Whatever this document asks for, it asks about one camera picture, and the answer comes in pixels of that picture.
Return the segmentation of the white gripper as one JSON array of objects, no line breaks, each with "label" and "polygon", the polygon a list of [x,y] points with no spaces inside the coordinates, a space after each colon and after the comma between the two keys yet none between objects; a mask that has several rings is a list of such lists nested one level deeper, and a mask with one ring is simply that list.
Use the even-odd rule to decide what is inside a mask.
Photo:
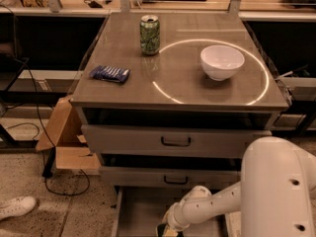
[{"label": "white gripper", "polygon": [[173,229],[167,229],[164,237],[178,237],[178,232],[184,231],[190,226],[189,222],[184,218],[182,206],[178,202],[174,203],[164,214],[162,223],[168,224]]}]

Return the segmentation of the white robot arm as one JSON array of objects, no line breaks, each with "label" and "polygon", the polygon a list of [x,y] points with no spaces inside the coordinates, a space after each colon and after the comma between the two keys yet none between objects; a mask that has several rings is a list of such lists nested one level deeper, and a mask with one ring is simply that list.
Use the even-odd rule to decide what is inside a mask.
[{"label": "white robot arm", "polygon": [[242,237],[315,237],[311,200],[316,157],[292,142],[262,137],[246,149],[241,180],[213,194],[192,188],[166,211],[157,237],[181,237],[193,224],[235,211]]}]

